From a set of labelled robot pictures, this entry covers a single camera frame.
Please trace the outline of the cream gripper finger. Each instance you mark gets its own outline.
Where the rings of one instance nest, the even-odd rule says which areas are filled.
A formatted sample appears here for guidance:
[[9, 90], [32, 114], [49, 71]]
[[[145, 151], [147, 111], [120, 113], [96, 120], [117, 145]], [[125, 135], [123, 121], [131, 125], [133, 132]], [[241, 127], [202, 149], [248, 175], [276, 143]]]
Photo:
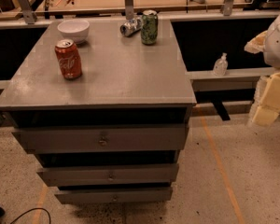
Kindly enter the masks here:
[[252, 54], [263, 52], [266, 34], [267, 32], [263, 31], [262, 33], [258, 34], [253, 39], [248, 41], [244, 47], [244, 50]]
[[280, 72], [262, 76], [249, 111], [250, 126], [268, 127], [280, 116]]

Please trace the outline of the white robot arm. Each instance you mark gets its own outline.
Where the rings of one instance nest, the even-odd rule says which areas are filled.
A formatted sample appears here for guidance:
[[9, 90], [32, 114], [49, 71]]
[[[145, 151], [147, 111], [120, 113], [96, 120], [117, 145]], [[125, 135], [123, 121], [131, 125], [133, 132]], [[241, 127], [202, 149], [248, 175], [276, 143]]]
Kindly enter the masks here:
[[245, 51], [262, 52], [264, 62], [275, 69], [272, 75], [259, 79], [249, 112], [250, 127], [268, 127], [280, 115], [280, 14], [267, 31], [246, 43]]

